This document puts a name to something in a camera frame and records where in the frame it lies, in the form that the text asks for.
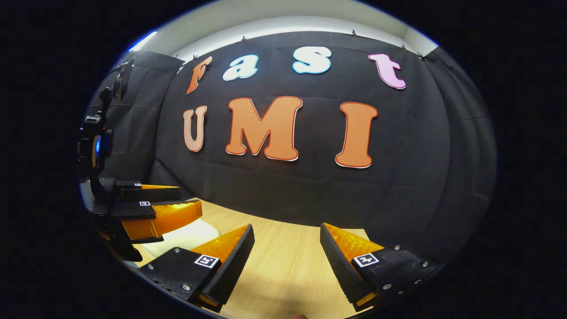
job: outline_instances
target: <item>light blue letter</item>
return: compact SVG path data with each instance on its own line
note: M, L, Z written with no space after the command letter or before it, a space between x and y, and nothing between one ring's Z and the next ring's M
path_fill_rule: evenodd
M230 63L231 68L226 70L222 79L232 81L236 78L249 78L258 71L258 69L256 69L256 62L258 62L258 56L255 54L239 57Z
M293 69L299 73L319 74L331 67L331 50L326 47L302 47L293 52L293 57L301 62L292 64Z

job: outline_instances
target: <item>black cloth wall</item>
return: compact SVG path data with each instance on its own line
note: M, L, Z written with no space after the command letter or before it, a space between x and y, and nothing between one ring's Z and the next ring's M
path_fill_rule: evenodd
M124 54L116 65L127 61L134 52ZM155 158L155 138L163 99L171 80L183 63L164 54L139 51L128 90L122 101L112 100L107 127L114 130L112 155L105 160L101 177L142 181ZM109 75L96 89L87 115L100 108L99 92L112 88L118 72Z
M329 48L331 68L297 74L293 52L303 46ZM401 66L396 74L406 82L404 90L380 79L368 59L376 53ZM257 73L224 81L229 63L247 54L259 56ZM212 63L198 88L187 95L194 66L209 56ZM229 101L251 98L262 117L274 98L285 95L303 100L295 121L298 160L268 159L262 151L227 154ZM344 102L378 110L367 169L335 163L344 141L345 116L339 109ZM185 147L182 114L201 105L208 107L205 138L195 153ZM364 228L374 242L404 245L444 262L480 222L495 169L492 129L480 94L442 50L422 61L373 39L291 32L231 44L182 68L163 102L149 182L179 185L186 196L273 220Z

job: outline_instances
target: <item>peach letter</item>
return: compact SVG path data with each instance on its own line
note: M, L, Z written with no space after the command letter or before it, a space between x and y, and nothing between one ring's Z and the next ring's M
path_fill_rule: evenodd
M249 98L230 101L232 126L226 152L233 155L246 153L246 146L242 144L244 134L250 151L257 155L270 134L270 143L264 149L266 157L281 161L297 160L299 153L293 147L295 114L302 105L303 101L299 98L281 96L272 102L264 117L260 119L254 103Z
M185 136L185 146L191 152L199 152L201 147L203 147L203 136L205 132L203 131L203 122L205 121L205 113L207 112L206 106L199 106L195 110L197 115L197 138L194 140L191 138L191 118L193 117L193 110L187 110L183 112L183 135Z
M191 83L189 83L189 88L187 88L187 94L195 91L195 89L199 85L199 83L197 83L197 80L200 80L203 77L203 74L205 74L206 66L209 65L212 60L213 57L208 57L205 59L205 61L197 64L197 66L193 68L193 76L191 77Z
M341 111L346 115L345 142L342 152L335 157L340 166L365 169L372 164L368 155L370 126L378 111L362 103L343 103Z

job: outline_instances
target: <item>wooden surface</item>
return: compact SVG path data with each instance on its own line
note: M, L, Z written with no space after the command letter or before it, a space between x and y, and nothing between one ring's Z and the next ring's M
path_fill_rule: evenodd
M319 227L282 223L202 201L202 219L226 234L252 224L255 243L220 315L230 319L340 319L357 312L346 299L319 242ZM363 229L346 229L368 239ZM145 265L151 259L136 263Z

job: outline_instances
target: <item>orange gripper pad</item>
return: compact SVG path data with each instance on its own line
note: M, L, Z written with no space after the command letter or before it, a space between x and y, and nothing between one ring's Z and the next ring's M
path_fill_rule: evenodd
M214 300L211 300L209 297L205 296L203 293L199 294L199 299L201 299L202 301L208 303L209 305L213 306L213 307L217 307L218 303Z
M224 263L226 258L228 258L230 253L232 253L232 250L244 234L247 227L248 225L237 228L232 232L226 233L216 239L202 244L201 246L195 247L191 249L191 251L197 254L217 257L222 263Z
M369 293L368 295L362 297L360 300L358 300L358 301L356 302L356 305L360 307L361 305L367 303L368 301L370 301L370 300L372 300L372 299L374 299L374 298L376 298L376 294L373 293L373 292L371 292L371 293Z
M203 216L201 201L151 207L155 212L154 219L122 221L131 240L160 238L163 234L186 226Z
M145 185L145 184L142 184L143 190L154 190L156 188L178 188L178 186L162 186L162 185Z
M378 244L362 237L358 237L355 234L349 233L338 227L327 223L323 224L327 227L327 230L329 230L329 233L333 236L333 239L337 243L338 248L349 262L351 262L354 257L384 249L384 247Z

